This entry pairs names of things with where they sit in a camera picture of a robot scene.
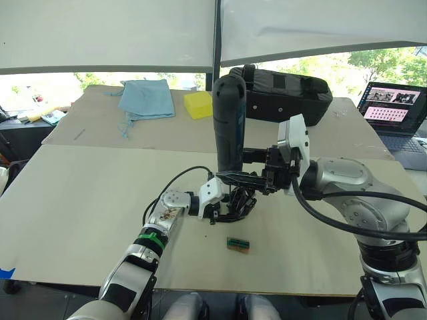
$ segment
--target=laptop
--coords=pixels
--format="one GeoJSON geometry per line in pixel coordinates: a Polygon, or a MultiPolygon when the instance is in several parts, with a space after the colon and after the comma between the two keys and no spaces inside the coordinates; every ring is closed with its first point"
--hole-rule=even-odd
{"type": "Polygon", "coordinates": [[[413,138],[427,116],[427,88],[369,82],[358,109],[405,169],[427,171],[427,154],[413,138]]]}

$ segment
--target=green tape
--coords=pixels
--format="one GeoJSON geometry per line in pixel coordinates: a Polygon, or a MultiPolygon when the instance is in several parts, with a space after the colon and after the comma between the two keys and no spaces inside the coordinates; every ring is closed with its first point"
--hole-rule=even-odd
{"type": "Polygon", "coordinates": [[[149,235],[138,235],[138,239],[149,239],[155,243],[157,243],[163,250],[165,249],[164,244],[157,238],[157,234],[155,232],[151,232],[149,235]]]}

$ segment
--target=black bag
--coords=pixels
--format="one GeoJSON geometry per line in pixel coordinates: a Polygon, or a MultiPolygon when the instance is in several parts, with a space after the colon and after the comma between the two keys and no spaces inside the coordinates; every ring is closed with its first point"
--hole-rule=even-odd
{"type": "Polygon", "coordinates": [[[316,125],[332,102],[323,79],[255,69],[255,65],[233,68],[246,82],[246,117],[273,122],[302,113],[307,126],[316,125]]]}

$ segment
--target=blue tape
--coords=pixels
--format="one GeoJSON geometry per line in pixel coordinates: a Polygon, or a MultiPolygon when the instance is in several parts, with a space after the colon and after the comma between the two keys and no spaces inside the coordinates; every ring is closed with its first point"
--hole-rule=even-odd
{"type": "Polygon", "coordinates": [[[14,272],[15,268],[10,271],[0,269],[0,279],[11,279],[14,272]]]}

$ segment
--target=white tabletop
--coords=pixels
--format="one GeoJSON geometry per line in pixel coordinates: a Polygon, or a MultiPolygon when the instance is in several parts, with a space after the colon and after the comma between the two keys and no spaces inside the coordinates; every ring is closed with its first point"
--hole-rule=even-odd
{"type": "MultiPolygon", "coordinates": [[[[117,107],[121,97],[104,94],[121,88],[89,86],[43,144],[216,152],[212,118],[193,120],[183,106],[183,96],[194,91],[171,90],[176,116],[136,121],[129,139],[123,138],[117,128],[125,119],[117,107]]],[[[278,123],[246,119],[245,147],[265,149],[277,144],[278,127],[278,123]]],[[[334,98],[308,133],[314,157],[394,160],[348,98],[334,98]]]]}
{"type": "MultiPolygon", "coordinates": [[[[425,201],[395,161],[363,160],[404,195],[425,201]]],[[[216,154],[148,149],[44,145],[0,198],[0,268],[14,279],[100,285],[141,228],[145,206],[176,173],[192,165],[216,168],[216,154]]],[[[261,165],[246,165],[260,172],[261,165]]],[[[197,191],[205,172],[174,188],[197,191]]],[[[258,195],[243,221],[210,225],[186,217],[168,245],[157,286],[170,289],[353,295],[362,274],[356,240],[308,215],[282,192],[258,195]],[[248,254],[226,248],[226,237],[250,241],[248,254]]],[[[316,209],[340,214],[326,203],[316,209]]],[[[425,213],[412,209],[418,230],[425,213]]],[[[420,242],[427,268],[427,245],[420,242]]]]}

